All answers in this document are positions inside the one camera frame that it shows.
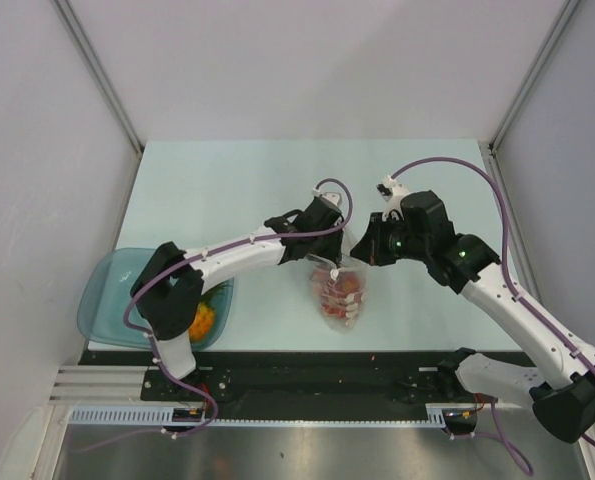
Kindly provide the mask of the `clear dotted zip top bag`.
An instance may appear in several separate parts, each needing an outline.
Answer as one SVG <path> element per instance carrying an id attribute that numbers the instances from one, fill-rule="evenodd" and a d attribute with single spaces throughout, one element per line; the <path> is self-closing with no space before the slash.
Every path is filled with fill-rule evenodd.
<path id="1" fill-rule="evenodd" d="M 327 325 L 340 332 L 355 326 L 366 299 L 367 265 L 350 256 L 356 243 L 355 235 L 345 229 L 338 264 L 316 255 L 307 257 L 312 298 Z"/>

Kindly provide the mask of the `fake red grapes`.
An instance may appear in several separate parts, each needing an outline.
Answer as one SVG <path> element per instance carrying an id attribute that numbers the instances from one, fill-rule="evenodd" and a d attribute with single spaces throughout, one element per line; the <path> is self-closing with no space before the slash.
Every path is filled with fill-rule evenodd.
<path id="1" fill-rule="evenodd" d="M 365 279 L 355 270 L 315 269 L 309 278 L 311 293 L 327 318 L 351 325 L 365 299 Z"/>

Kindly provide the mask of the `fake pineapple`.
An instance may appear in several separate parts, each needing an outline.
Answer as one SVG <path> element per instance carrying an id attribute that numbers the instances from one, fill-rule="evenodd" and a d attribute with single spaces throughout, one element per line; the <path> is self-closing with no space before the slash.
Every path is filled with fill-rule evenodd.
<path id="1" fill-rule="evenodd" d="M 204 341 L 212 333 L 217 318 L 217 310 L 214 306 L 215 299 L 227 289 L 228 284 L 222 282 L 201 296 L 193 323 L 188 329 L 188 336 L 192 343 Z"/>

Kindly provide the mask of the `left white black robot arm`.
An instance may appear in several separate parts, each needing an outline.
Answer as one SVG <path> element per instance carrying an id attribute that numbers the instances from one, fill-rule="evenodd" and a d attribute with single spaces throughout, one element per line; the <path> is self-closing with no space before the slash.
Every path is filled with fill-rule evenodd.
<path id="1" fill-rule="evenodd" d="M 191 397 L 198 387 L 197 362 L 188 330 L 208 290 L 242 273 L 319 256 L 340 261 L 344 216 L 341 196 L 317 194 L 304 210 L 266 220 L 253 233 L 203 250 L 160 245 L 130 290 L 128 310 L 136 309 L 141 328 L 163 370 L 163 387 L 174 398 Z"/>

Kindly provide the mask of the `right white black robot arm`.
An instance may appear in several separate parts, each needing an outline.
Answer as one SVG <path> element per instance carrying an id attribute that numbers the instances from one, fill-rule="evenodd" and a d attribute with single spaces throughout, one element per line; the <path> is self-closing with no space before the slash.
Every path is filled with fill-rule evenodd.
<path id="1" fill-rule="evenodd" d="M 504 272 L 482 239 L 458 234 L 432 191 L 377 187 L 386 206 L 371 214 L 351 255 L 370 266 L 423 263 L 428 274 L 492 318 L 531 367 L 461 348 L 440 363 L 438 388 L 450 401 L 484 394 L 533 412 L 555 438 L 574 443 L 595 424 L 595 347 L 580 340 Z"/>

